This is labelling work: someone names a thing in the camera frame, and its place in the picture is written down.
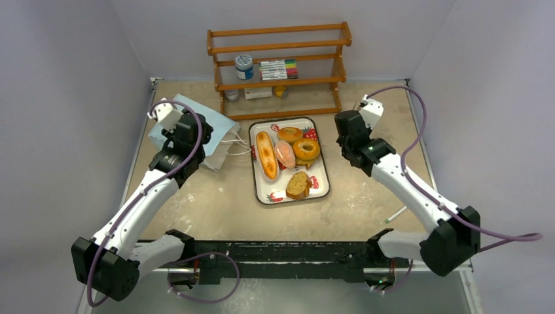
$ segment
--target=baguette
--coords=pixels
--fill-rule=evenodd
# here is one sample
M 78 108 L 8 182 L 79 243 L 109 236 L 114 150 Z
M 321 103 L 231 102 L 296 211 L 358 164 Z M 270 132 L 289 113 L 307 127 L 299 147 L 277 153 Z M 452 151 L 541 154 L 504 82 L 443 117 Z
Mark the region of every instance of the baguette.
M 264 170 L 264 174 L 274 180 L 278 175 L 278 161 L 274 153 L 274 144 L 270 136 L 262 131 L 257 134 L 257 150 L 259 154 L 259 162 Z

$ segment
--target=wooden shelf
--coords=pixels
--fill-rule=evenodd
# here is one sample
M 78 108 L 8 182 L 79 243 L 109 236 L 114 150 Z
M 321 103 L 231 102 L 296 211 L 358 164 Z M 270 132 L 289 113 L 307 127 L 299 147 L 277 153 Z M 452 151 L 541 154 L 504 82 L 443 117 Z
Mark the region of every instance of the wooden shelf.
M 315 41 L 296 41 L 291 43 L 264 43 L 264 44 L 239 44 L 236 46 L 216 47 L 215 37 L 233 37 L 248 35 L 264 35 L 275 33 L 295 33 L 326 31 L 337 29 L 340 32 L 339 39 L 315 40 Z M 332 90 L 335 107 L 326 109 L 312 109 L 305 111 L 287 111 L 280 113 L 261 113 L 245 114 L 241 116 L 231 116 L 234 120 L 250 120 L 258 118 L 278 118 L 286 116 L 299 116 L 307 114 L 338 113 L 341 111 L 341 102 L 337 91 L 338 83 L 345 82 L 347 75 L 343 66 L 343 46 L 350 46 L 352 42 L 351 31 L 347 22 L 341 24 L 324 24 L 312 26 L 292 26 L 292 27 L 272 27 L 259 29 L 239 29 L 232 31 L 208 31 L 207 52 L 213 58 L 214 64 L 214 87 L 220 94 L 220 110 L 225 114 L 225 90 L 235 90 L 243 88 L 274 87 L 274 86 L 293 86 L 305 84 L 329 83 Z M 265 58 L 253 58 L 254 77 L 249 80 L 242 80 L 237 77 L 234 60 L 218 60 L 218 54 L 229 54 L 235 52 L 252 52 L 263 50 L 283 50 L 311 47 L 335 46 L 335 53 L 332 54 L 310 54 L 304 56 L 275 56 Z M 298 79 L 290 80 L 265 80 L 259 77 L 258 63 L 260 61 L 295 59 L 298 69 Z

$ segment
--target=white box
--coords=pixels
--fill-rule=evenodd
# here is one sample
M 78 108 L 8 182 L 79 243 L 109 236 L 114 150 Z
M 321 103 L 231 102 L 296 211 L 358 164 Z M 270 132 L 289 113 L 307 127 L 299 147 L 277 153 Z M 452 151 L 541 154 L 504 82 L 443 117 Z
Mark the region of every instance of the white box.
M 272 88 L 271 87 L 245 88 L 245 98 L 246 99 L 271 97 L 271 96 L 272 96 Z

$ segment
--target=white wall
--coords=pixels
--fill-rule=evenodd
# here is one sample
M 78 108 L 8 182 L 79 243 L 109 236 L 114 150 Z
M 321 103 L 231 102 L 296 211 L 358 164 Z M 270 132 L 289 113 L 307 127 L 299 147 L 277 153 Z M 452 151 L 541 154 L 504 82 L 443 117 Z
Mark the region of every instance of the white wall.
M 347 21 L 348 79 L 410 77 L 454 0 L 112 0 L 152 77 L 213 80 L 206 31 Z
M 553 16 L 549 0 L 457 1 L 412 81 L 440 191 L 488 229 L 545 235 L 473 258 L 487 313 L 555 308 Z
M 0 313 L 74 313 L 71 244 L 120 202 L 150 82 L 109 0 L 2 0 L 0 43 Z

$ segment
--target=toast slice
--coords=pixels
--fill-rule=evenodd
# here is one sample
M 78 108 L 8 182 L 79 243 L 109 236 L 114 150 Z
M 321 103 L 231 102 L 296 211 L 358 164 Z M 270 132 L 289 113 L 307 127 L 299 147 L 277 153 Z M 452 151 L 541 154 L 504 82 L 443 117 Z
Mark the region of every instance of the toast slice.
M 311 160 L 302 160 L 299 157 L 295 156 L 295 166 L 297 166 L 297 167 L 305 166 L 306 169 L 308 170 L 308 168 L 310 168 L 312 165 L 314 165 L 316 160 L 318 160 L 318 157 L 316 157 L 314 159 L 311 159 Z
M 312 181 L 304 171 L 295 173 L 285 189 L 285 195 L 294 200 L 302 200 L 308 196 L 308 192 L 312 187 Z

